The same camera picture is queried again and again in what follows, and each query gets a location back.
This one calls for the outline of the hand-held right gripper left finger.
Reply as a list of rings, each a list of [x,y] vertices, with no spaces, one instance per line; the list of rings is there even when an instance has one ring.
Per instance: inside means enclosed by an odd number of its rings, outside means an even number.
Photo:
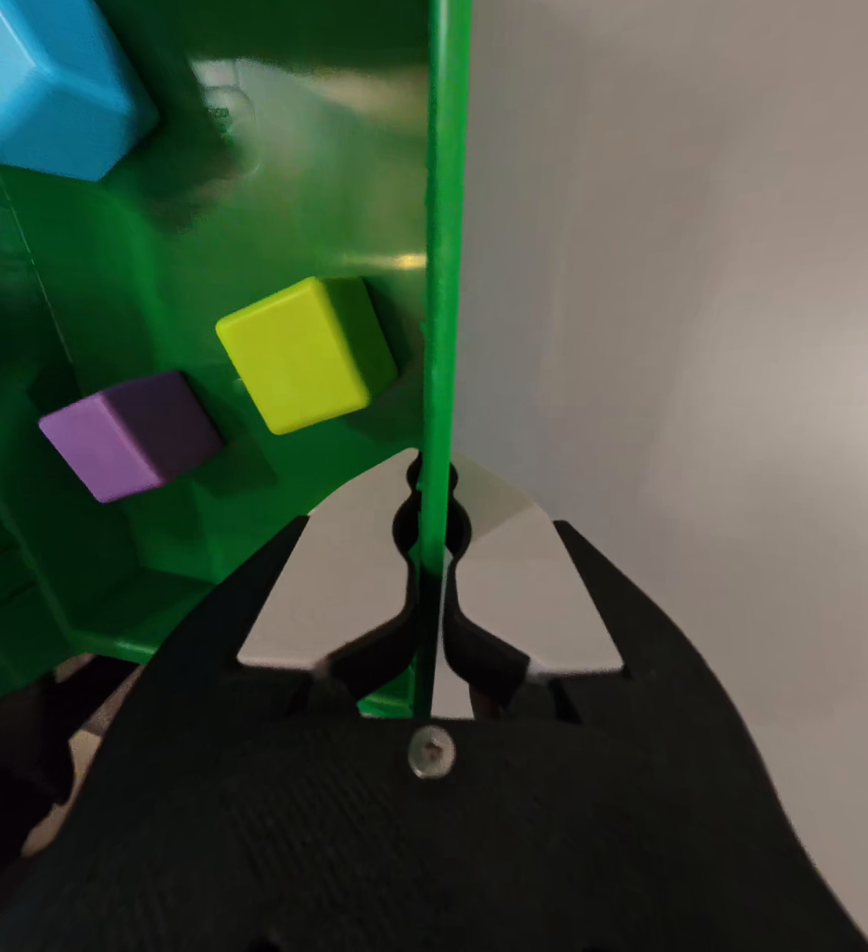
[[[309,513],[237,652],[242,667],[333,680],[358,701],[404,672],[419,641],[421,463],[405,449]]]

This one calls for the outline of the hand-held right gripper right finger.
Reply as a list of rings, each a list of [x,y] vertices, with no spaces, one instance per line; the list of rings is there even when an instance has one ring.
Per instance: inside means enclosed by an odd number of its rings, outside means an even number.
[[[473,460],[451,463],[444,656],[507,708],[525,686],[619,675],[623,660],[554,521]]]

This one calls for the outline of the lime green cube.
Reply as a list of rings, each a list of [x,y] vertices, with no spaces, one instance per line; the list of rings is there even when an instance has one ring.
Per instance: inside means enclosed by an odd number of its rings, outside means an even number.
[[[215,331],[274,435],[362,411],[400,375],[360,277],[304,278]]]

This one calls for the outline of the purple cube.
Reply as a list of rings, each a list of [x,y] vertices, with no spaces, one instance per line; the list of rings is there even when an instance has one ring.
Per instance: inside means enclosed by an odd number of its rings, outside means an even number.
[[[181,371],[107,387],[41,417],[38,427],[105,505],[162,488],[225,447]]]

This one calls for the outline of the green plastic bin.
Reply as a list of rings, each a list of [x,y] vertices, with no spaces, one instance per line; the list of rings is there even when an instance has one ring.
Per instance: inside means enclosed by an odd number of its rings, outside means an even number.
[[[149,661],[296,516],[403,449],[446,524],[471,2],[100,2],[161,113],[100,183],[0,167],[0,699],[83,652]],[[216,322],[361,277],[399,378],[275,436]],[[226,450],[102,505],[38,427],[183,371]]]

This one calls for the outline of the blue cube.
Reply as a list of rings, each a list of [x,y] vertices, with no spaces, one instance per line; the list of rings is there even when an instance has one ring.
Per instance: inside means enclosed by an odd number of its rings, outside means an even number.
[[[99,182],[158,121],[95,2],[0,1],[0,165]]]

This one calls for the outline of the grey desk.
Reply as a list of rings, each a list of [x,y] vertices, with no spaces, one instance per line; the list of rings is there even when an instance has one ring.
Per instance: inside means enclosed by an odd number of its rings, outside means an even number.
[[[868,935],[868,2],[474,2],[455,447],[680,625]]]

